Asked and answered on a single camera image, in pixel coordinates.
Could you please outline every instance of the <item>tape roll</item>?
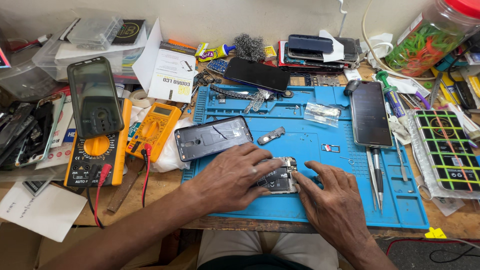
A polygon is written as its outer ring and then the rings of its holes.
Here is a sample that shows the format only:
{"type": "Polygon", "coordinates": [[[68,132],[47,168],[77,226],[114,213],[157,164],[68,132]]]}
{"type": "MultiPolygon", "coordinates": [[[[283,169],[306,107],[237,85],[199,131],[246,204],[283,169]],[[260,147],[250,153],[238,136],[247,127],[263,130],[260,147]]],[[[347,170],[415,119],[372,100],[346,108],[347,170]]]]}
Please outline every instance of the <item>tape roll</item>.
{"type": "Polygon", "coordinates": [[[130,99],[132,105],[140,108],[150,107],[155,102],[154,98],[147,97],[147,93],[143,89],[133,91],[128,96],[128,99],[130,99]]]}

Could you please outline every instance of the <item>wooden desk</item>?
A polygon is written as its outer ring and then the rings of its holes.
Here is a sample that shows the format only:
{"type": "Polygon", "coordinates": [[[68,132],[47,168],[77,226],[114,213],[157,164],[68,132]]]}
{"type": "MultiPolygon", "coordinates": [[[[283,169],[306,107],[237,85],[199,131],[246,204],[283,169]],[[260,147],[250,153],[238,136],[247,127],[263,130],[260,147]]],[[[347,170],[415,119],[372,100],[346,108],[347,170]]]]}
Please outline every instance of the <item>wooden desk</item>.
{"type": "MultiPolygon", "coordinates": [[[[206,63],[199,63],[198,71],[201,72],[206,66],[206,63]]],[[[363,79],[371,80],[369,77],[373,73],[373,69],[363,63],[359,68],[359,72],[363,79]]],[[[340,83],[346,83],[344,75],[339,76],[340,83]]],[[[235,82],[224,79],[224,84],[237,84],[235,82]]],[[[188,113],[185,110],[182,118],[192,117],[192,113],[188,113]]],[[[473,119],[480,123],[480,115],[475,115],[473,119]]],[[[475,149],[474,152],[478,155],[480,150],[475,149]]],[[[415,176],[420,175],[420,172],[414,162],[412,156],[411,146],[407,146],[408,158],[410,160],[411,168],[415,176]]],[[[149,179],[149,185],[145,196],[146,204],[149,204],[155,200],[158,200],[163,195],[171,192],[180,185],[182,172],[180,170],[174,170],[165,173],[153,173],[149,179]]],[[[110,225],[121,218],[139,210],[141,205],[140,196],[142,193],[143,177],[139,177],[133,185],[130,193],[125,198],[120,209],[114,214],[107,210],[113,194],[117,187],[106,186],[102,187],[98,208],[101,210],[99,218],[104,225],[110,225]]],[[[0,198],[3,198],[5,193],[10,189],[12,183],[0,183],[0,198]]],[[[442,228],[447,237],[450,238],[475,238],[480,239],[480,207],[477,204],[476,210],[473,204],[473,200],[464,200],[465,206],[460,208],[455,213],[448,217],[445,217],[440,210],[430,201],[424,201],[425,210],[430,222],[431,227],[442,228]]],[[[75,224],[78,225],[92,225],[95,226],[93,215],[89,209],[88,204],[85,205],[83,211],[78,216],[75,224]]],[[[269,232],[290,232],[290,233],[315,233],[315,230],[309,223],[304,222],[288,222],[288,221],[267,221],[267,220],[251,220],[251,219],[236,219],[236,218],[223,218],[223,217],[210,217],[205,216],[196,219],[188,224],[185,224],[183,228],[190,229],[219,229],[219,230],[249,230],[249,231],[269,231],[269,232]]],[[[424,237],[426,230],[412,230],[402,228],[384,228],[384,227],[371,227],[369,228],[373,235],[381,236],[404,236],[404,237],[424,237]]]]}

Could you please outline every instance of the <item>white wall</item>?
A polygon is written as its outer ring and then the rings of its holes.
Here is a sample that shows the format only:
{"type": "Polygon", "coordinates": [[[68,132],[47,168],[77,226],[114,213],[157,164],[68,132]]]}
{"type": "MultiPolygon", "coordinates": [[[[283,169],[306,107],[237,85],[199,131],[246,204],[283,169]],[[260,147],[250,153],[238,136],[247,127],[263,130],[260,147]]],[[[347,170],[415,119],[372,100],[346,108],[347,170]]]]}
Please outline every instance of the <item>white wall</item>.
{"type": "MultiPolygon", "coordinates": [[[[367,35],[399,36],[423,7],[434,0],[374,0],[367,16],[367,35]]],[[[192,46],[231,44],[240,33],[262,35],[276,45],[289,34],[337,36],[342,20],[337,0],[4,0],[0,25],[7,37],[33,40],[66,27],[81,7],[120,12],[124,18],[160,17],[163,39],[192,46]]],[[[361,38],[360,23],[368,0],[344,0],[348,12],[343,37],[361,38]]]]}

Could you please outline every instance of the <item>yellow multimeter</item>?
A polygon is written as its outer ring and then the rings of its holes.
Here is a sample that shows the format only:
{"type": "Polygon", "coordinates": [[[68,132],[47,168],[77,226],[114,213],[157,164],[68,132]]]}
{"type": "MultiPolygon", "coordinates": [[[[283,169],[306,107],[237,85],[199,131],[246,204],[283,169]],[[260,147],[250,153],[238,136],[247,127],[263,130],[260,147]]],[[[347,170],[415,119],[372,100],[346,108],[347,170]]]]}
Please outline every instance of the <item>yellow multimeter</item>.
{"type": "Polygon", "coordinates": [[[140,124],[125,151],[143,159],[142,149],[145,144],[152,146],[150,161],[155,162],[168,136],[181,116],[181,111],[175,106],[154,103],[144,121],[140,124]]]}
{"type": "MultiPolygon", "coordinates": [[[[125,163],[125,148],[127,146],[130,114],[132,102],[126,98],[119,98],[125,127],[108,135],[91,139],[81,139],[75,132],[72,154],[68,163],[64,186],[85,187],[88,181],[90,168],[93,164],[103,166],[112,165],[112,169],[103,185],[120,185],[123,178],[123,165],[125,163]]],[[[96,186],[100,179],[100,168],[94,177],[92,186],[96,186]]]]}

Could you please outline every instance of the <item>red lid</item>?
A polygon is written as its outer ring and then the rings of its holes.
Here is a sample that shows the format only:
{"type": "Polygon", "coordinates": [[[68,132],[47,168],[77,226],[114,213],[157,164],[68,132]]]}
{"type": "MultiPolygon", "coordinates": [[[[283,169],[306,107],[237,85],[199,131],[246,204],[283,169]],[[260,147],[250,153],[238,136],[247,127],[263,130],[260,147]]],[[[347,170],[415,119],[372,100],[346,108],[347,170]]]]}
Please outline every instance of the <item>red lid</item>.
{"type": "Polygon", "coordinates": [[[445,0],[445,3],[465,16],[480,19],[479,0],[445,0]]]}

